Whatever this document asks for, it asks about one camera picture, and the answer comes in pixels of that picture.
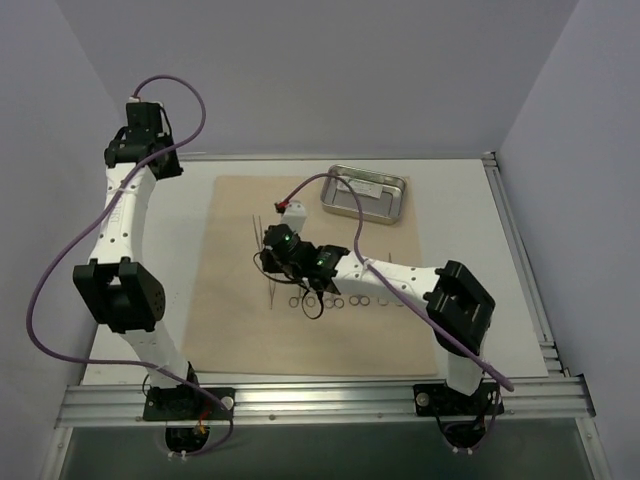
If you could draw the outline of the steel surgical scissors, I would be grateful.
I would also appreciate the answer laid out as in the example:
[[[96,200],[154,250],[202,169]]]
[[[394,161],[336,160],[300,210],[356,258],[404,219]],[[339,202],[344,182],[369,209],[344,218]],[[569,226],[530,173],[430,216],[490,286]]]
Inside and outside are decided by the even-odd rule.
[[[351,306],[369,306],[371,300],[365,295],[352,295],[348,299]]]

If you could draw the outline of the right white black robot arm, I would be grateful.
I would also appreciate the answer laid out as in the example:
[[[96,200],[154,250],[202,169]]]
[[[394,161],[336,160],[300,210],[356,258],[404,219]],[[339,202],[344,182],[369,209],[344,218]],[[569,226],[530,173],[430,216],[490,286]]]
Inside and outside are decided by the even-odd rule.
[[[453,411],[467,412],[479,402],[484,375],[509,388],[510,381],[483,359],[495,300],[469,269],[452,260],[427,268],[367,257],[360,250],[361,233],[358,228],[352,248],[316,246],[287,223],[270,225],[259,237],[257,257],[265,276],[315,295],[321,310],[327,295],[377,298],[410,309],[448,352],[443,391]]]

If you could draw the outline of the green white suture packet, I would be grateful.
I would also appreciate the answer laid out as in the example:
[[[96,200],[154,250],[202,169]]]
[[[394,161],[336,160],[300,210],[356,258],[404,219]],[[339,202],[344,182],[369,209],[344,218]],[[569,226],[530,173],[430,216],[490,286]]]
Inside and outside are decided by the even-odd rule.
[[[383,185],[380,183],[351,177],[342,177],[341,181],[337,182],[337,188],[340,191],[353,191],[358,196],[374,199],[379,199],[384,190]]]

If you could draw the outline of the steel forceps clamp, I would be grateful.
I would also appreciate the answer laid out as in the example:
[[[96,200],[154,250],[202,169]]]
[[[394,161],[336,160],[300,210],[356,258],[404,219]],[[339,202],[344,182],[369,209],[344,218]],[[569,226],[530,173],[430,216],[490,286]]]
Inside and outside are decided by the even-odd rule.
[[[396,301],[391,302],[391,301],[383,299],[383,298],[378,298],[377,299],[377,304],[379,306],[381,306],[381,307],[385,307],[385,306],[389,306],[389,305],[394,305],[394,306],[400,307],[400,308],[404,307],[404,304],[402,302],[396,302]]]

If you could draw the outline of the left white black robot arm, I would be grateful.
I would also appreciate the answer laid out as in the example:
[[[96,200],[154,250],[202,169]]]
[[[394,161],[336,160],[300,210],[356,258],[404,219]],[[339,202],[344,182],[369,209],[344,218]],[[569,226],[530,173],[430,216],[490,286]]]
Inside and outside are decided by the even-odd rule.
[[[166,408],[179,419],[190,419],[200,411],[202,395],[185,383],[197,377],[162,321],[164,287],[142,261],[146,213],[156,183],[180,176],[183,169],[161,103],[132,97],[126,118],[104,154],[110,211],[88,262],[74,268],[73,283],[96,322],[120,336],[145,363],[151,388],[170,389]]]

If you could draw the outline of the beige surgical wrap cloth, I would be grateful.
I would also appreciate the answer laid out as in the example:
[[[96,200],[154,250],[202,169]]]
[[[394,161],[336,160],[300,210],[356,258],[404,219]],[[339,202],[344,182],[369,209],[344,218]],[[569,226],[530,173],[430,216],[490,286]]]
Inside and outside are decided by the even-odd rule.
[[[319,376],[434,376],[429,326],[405,307],[290,308],[292,285],[277,284],[269,308],[268,279],[255,267],[252,215],[262,227],[279,220],[276,201],[299,177],[220,176],[203,237],[182,352],[201,372]]]

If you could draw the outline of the steel needle holder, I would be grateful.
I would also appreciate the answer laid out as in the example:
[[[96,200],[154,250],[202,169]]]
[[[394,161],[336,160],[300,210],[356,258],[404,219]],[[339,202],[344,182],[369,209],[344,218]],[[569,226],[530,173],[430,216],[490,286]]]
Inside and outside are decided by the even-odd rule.
[[[316,305],[316,298],[304,289],[300,289],[296,294],[288,299],[290,308],[312,308]]]

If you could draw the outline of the steel scalpel handle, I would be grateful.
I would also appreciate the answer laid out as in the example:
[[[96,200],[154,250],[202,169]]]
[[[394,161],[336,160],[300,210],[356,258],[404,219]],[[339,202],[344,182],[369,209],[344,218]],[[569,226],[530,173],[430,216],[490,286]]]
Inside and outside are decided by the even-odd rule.
[[[256,242],[256,247],[258,251],[261,251],[263,248],[263,229],[261,217],[259,215],[252,215],[252,225],[254,230],[254,238]]]

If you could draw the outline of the stainless steel instrument tray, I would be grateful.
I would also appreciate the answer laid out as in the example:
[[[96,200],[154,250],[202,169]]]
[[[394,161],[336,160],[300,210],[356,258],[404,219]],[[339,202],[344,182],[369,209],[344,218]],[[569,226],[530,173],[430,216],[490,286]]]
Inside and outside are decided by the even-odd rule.
[[[366,169],[333,165],[329,168],[320,194],[323,209],[331,214],[358,219],[356,200],[351,192],[340,191],[337,188],[336,177],[351,177],[383,185],[383,193],[379,199],[357,196],[360,201],[365,221],[392,225],[397,223],[403,210],[403,199],[408,187],[408,181],[400,176],[370,171]]]

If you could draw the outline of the steel tweezers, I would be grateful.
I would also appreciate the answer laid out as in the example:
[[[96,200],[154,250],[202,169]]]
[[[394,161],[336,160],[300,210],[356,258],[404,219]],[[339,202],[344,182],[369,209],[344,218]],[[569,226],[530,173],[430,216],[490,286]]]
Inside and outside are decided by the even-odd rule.
[[[274,305],[275,292],[277,283],[273,280],[268,281],[268,294],[269,294],[269,308],[272,309]]]

